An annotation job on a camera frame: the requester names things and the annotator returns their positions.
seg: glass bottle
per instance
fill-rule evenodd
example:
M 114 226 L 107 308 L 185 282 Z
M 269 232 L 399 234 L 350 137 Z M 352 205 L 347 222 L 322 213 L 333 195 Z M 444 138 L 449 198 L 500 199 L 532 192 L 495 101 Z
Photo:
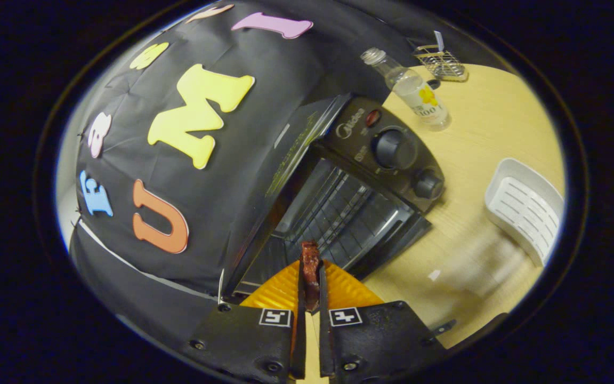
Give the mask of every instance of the glass bottle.
M 385 85 L 404 100 L 432 131 L 441 131 L 451 124 L 444 103 L 416 71 L 403 67 L 378 48 L 368 49 L 361 54 L 361 59 L 383 75 Z

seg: red food item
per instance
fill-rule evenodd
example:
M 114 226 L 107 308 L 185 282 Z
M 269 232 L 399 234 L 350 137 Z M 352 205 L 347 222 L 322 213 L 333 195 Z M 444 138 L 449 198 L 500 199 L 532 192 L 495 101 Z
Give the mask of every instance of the red food item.
M 321 263 L 316 241 L 302 242 L 302 278 L 304 281 L 305 308 L 314 311 L 319 305 L 319 275 L 317 270 Z

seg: bottle label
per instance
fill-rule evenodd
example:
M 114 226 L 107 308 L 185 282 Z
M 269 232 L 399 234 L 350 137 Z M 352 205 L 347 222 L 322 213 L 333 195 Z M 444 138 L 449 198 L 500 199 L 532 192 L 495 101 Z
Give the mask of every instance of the bottle label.
M 415 114 L 421 117 L 424 124 L 439 124 L 447 118 L 447 109 L 436 97 L 428 84 L 424 84 L 416 92 L 398 94 L 411 107 Z

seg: wooden table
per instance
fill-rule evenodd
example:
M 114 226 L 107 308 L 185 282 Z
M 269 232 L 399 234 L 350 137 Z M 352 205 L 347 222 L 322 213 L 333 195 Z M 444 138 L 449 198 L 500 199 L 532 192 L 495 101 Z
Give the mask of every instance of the wooden table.
M 558 139 L 536 96 L 516 75 L 466 68 L 467 82 L 443 81 L 435 91 L 453 118 L 445 131 L 425 129 L 395 94 L 383 104 L 429 147 L 446 191 L 426 216 L 433 229 L 364 281 L 383 301 L 406 301 L 430 328 L 455 319 L 438 337 L 446 348 L 513 309 L 542 272 L 487 218 L 484 193 L 499 161 L 516 158 L 565 196 Z M 413 69 L 433 78 L 423 66 Z M 318 320 L 308 318 L 308 376 L 300 382 L 328 382 L 319 377 L 317 333 L 310 334 Z

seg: bottle cap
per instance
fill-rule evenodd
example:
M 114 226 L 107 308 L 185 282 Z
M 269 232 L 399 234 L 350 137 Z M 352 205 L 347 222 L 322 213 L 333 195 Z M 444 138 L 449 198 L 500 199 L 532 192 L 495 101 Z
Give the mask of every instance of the bottle cap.
M 372 66 L 373 64 L 377 64 L 384 59 L 385 55 L 385 51 L 378 48 L 371 48 L 361 54 L 361 59 L 366 65 Z

